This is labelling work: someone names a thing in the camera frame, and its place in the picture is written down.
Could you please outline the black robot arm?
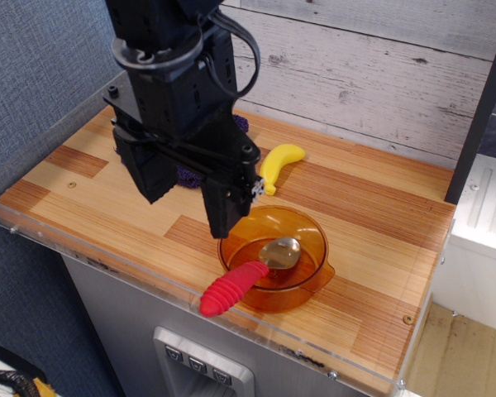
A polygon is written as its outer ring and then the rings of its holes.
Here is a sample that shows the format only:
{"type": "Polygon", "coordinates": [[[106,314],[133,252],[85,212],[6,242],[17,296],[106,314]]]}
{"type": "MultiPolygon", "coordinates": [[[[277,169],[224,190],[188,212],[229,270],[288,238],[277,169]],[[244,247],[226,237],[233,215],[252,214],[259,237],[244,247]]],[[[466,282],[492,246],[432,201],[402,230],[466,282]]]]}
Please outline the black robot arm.
{"type": "Polygon", "coordinates": [[[117,153],[150,202],[168,193],[179,169],[200,179],[207,220],[225,238],[262,191],[260,150],[232,109],[247,94],[236,84],[232,41],[254,54],[255,38],[217,1],[110,1],[112,53],[128,82],[105,101],[115,112],[117,153]]]}

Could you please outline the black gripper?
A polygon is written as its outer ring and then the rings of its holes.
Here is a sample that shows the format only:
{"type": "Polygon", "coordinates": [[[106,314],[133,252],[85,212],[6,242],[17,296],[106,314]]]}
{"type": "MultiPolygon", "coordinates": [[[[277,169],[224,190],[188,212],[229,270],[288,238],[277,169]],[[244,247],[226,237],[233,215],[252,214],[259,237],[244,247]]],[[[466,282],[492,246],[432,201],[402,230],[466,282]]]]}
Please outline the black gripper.
{"type": "MultiPolygon", "coordinates": [[[[106,102],[113,107],[116,118],[136,120],[145,134],[165,145],[194,140],[207,124],[232,116],[235,101],[243,96],[236,86],[229,31],[193,31],[165,47],[117,38],[112,51],[129,83],[124,88],[110,88],[106,102]]],[[[122,163],[149,203],[178,183],[177,165],[160,153],[151,139],[136,138],[123,128],[114,128],[113,137],[122,163]]],[[[246,154],[255,153],[247,180],[228,184],[206,178],[202,183],[214,238],[227,238],[250,213],[260,187],[255,172],[260,151],[250,143],[254,149],[243,148],[246,154]]]]}

